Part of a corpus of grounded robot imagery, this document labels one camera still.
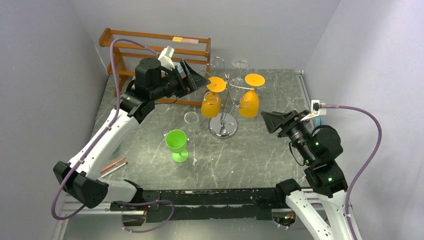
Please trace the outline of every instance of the green glass base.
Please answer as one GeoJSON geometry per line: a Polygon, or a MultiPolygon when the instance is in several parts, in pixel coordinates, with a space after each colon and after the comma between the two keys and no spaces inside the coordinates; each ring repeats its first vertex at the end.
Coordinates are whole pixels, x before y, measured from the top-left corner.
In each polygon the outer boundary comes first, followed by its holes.
{"type": "Polygon", "coordinates": [[[189,158],[189,152],[187,150],[184,150],[181,153],[173,153],[172,154],[172,159],[177,163],[182,163],[185,160],[187,160],[188,158],[189,158]]]}

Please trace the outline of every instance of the table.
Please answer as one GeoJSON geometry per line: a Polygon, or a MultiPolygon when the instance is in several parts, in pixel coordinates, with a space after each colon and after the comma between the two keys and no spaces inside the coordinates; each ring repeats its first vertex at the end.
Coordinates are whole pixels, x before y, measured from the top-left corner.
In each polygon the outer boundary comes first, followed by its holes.
{"type": "MultiPolygon", "coordinates": [[[[237,75],[236,69],[228,71],[237,75]]],[[[308,109],[305,96],[294,70],[249,69],[248,73],[264,76],[266,82],[259,91],[261,111],[298,112],[308,109]]],[[[218,69],[213,75],[224,77],[218,69]]],[[[112,76],[106,85],[104,97],[96,118],[94,132],[98,131],[116,103],[112,76]]],[[[200,89],[183,99],[201,101],[205,91],[200,89]]],[[[121,157],[129,164],[106,177],[111,180],[131,180],[146,190],[199,190],[227,188],[274,187],[276,183],[293,178],[302,187],[308,183],[303,167],[296,164],[289,151],[289,139],[269,134],[260,114],[244,118],[235,109],[238,132],[230,139],[218,139],[208,131],[209,119],[199,107],[170,104],[172,121],[153,111],[121,143],[120,150],[104,163],[108,165],[121,157]],[[165,124],[179,129],[184,124],[184,114],[198,113],[200,130],[194,144],[187,144],[188,159],[183,163],[173,161],[164,136],[160,133],[165,124]]],[[[294,155],[300,159],[297,151],[294,155]]]]}

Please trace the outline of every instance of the black wire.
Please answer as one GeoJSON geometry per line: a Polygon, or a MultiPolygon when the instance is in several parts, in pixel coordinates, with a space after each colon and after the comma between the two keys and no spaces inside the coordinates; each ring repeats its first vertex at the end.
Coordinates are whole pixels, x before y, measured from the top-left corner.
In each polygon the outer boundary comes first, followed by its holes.
{"type": "Polygon", "coordinates": [[[160,102],[160,103],[155,103],[155,105],[159,105],[159,104],[174,104],[174,103],[177,102],[178,97],[175,94],[173,94],[173,96],[175,96],[175,101],[173,101],[173,102],[160,102]]]}
{"type": "Polygon", "coordinates": [[[296,157],[295,157],[295,155],[293,154],[293,151],[292,151],[292,146],[290,145],[291,143],[292,143],[292,142],[289,142],[289,143],[288,143],[288,148],[290,149],[290,153],[291,153],[291,155],[293,156],[294,160],[296,161],[296,163],[297,163],[299,166],[301,166],[301,167],[305,166],[305,160],[303,160],[303,165],[302,165],[302,164],[300,164],[300,163],[298,162],[298,160],[296,159],[296,157]]]}

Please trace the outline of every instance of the gray wall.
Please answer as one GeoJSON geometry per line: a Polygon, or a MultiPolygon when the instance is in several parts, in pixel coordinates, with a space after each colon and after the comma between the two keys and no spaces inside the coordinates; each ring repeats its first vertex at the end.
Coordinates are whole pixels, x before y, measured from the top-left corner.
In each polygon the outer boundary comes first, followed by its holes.
{"type": "Polygon", "coordinates": [[[105,70],[69,1],[0,6],[0,239],[48,240],[53,166],[89,140],[105,70]]]}
{"type": "Polygon", "coordinates": [[[95,43],[105,28],[211,38],[212,56],[227,66],[246,57],[254,69],[304,69],[340,0],[72,2],[95,43]]]}
{"type": "MultiPolygon", "coordinates": [[[[312,99],[364,108],[380,121],[383,140],[353,188],[363,239],[424,236],[424,3],[342,0],[305,68],[312,99]]],[[[376,126],[348,110],[327,111],[341,135],[337,158],[350,183],[370,155],[376,126]]]]}

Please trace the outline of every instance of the yellow eraser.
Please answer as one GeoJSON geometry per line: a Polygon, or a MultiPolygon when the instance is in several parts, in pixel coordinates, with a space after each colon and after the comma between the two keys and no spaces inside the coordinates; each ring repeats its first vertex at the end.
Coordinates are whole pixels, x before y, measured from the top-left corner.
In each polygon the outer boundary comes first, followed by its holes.
{"type": "Polygon", "coordinates": [[[177,43],[181,43],[183,41],[183,38],[182,37],[179,37],[179,36],[174,36],[172,38],[172,41],[173,42],[177,42],[177,43]]]}

